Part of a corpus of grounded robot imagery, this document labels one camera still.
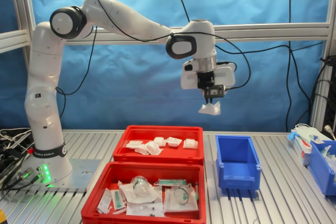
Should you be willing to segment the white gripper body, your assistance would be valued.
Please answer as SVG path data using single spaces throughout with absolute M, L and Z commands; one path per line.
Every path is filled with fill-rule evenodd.
M 181 87 L 182 89 L 197 89 L 198 64 L 195 60 L 188 60 L 182 65 Z M 235 84 L 234 72 L 236 64 L 230 61 L 218 62 L 214 72 L 214 85 L 222 84 L 231 87 Z

